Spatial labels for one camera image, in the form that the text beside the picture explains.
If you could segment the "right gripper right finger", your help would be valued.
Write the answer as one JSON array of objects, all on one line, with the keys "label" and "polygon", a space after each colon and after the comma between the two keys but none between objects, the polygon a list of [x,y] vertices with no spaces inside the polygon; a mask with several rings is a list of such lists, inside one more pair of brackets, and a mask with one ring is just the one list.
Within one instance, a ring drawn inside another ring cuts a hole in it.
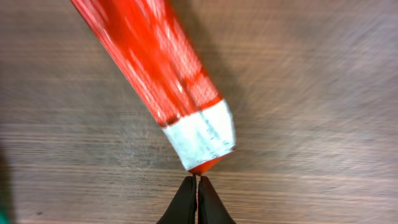
[{"label": "right gripper right finger", "polygon": [[198,223],[236,224],[206,176],[201,176],[198,184]]}]

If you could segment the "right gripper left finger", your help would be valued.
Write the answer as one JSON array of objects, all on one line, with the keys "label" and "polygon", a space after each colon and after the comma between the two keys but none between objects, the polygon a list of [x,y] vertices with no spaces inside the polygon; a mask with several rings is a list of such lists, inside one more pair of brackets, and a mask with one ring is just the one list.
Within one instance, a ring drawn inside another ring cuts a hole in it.
[{"label": "right gripper left finger", "polygon": [[186,176],[157,224],[195,224],[196,210],[196,176]]}]

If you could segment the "red snack packet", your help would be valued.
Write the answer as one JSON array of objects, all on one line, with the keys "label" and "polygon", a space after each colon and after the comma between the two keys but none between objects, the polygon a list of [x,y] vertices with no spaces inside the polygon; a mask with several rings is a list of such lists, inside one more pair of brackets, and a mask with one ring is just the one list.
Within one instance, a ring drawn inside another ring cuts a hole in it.
[{"label": "red snack packet", "polygon": [[172,144],[201,175],[236,145],[229,106],[167,1],[73,0]]}]

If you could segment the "green 3M gloves package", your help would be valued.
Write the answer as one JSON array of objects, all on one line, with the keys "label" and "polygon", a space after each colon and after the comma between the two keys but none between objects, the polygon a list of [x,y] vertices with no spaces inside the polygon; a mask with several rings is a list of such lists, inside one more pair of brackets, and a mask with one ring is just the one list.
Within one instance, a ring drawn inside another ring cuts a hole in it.
[{"label": "green 3M gloves package", "polygon": [[0,207],[0,224],[10,224],[5,209]]}]

